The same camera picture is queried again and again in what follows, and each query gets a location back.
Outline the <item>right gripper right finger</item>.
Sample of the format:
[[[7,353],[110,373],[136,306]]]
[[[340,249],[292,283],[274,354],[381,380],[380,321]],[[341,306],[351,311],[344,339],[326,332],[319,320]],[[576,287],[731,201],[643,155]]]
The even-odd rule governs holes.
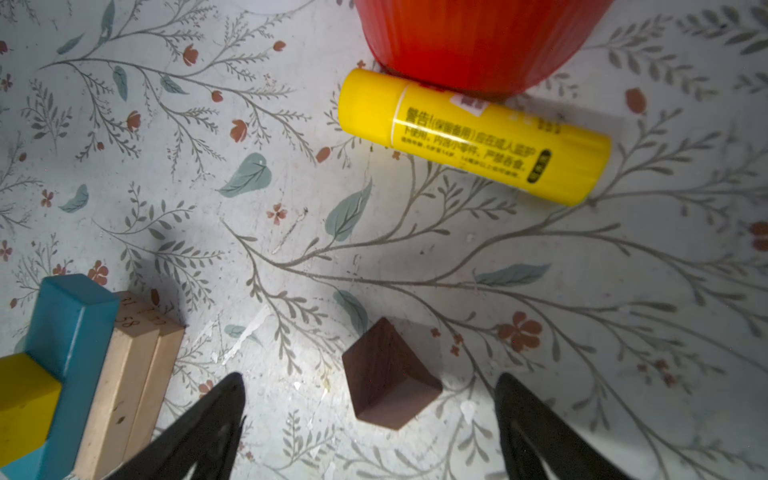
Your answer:
[[[510,479],[626,479],[550,407],[509,373],[494,389],[500,446]]]

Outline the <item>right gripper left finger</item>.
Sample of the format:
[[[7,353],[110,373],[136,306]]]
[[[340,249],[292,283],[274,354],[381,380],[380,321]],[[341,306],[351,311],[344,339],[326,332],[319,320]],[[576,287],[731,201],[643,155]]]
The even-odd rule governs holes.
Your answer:
[[[246,390],[228,374],[111,479],[228,479],[244,426]]]

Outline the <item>natural wood block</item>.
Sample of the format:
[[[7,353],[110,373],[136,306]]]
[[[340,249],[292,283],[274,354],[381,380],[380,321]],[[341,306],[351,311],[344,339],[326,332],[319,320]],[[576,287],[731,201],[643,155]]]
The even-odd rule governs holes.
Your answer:
[[[133,458],[151,441],[184,337],[185,327],[178,322],[159,315],[150,320],[159,327],[159,336],[123,456],[124,461]]]
[[[120,304],[73,473],[101,479],[123,461],[156,346],[159,327],[130,292]]]

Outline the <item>dark brown wooden cube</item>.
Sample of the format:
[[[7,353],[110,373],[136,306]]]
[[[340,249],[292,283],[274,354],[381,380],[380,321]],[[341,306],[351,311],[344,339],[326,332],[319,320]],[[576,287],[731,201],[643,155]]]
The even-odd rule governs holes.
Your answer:
[[[342,355],[357,420],[393,431],[443,392],[392,322],[382,317]]]

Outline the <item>teal wooden block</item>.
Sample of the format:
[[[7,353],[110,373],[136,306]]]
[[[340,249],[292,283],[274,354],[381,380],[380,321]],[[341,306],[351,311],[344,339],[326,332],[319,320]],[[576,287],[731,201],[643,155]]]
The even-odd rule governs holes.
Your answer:
[[[62,385],[41,447],[1,468],[8,479],[63,479],[73,470],[120,300],[83,274],[43,279],[24,352]]]

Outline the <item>small yellow cube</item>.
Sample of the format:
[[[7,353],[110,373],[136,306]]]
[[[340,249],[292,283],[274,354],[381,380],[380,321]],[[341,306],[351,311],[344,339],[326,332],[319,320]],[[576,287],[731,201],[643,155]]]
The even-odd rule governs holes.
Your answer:
[[[1,358],[1,466],[46,441],[61,383],[26,353]]]

